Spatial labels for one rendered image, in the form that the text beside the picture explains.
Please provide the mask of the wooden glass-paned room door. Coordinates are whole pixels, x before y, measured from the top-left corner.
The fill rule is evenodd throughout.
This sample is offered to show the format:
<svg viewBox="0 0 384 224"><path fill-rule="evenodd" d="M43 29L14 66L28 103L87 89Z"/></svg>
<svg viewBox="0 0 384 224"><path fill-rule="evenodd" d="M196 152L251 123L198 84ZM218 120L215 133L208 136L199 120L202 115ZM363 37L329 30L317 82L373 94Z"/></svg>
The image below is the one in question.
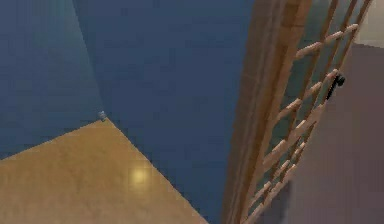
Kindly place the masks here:
<svg viewBox="0 0 384 224"><path fill-rule="evenodd" d="M290 181L372 1L255 1L220 224L256 224Z"/></svg>

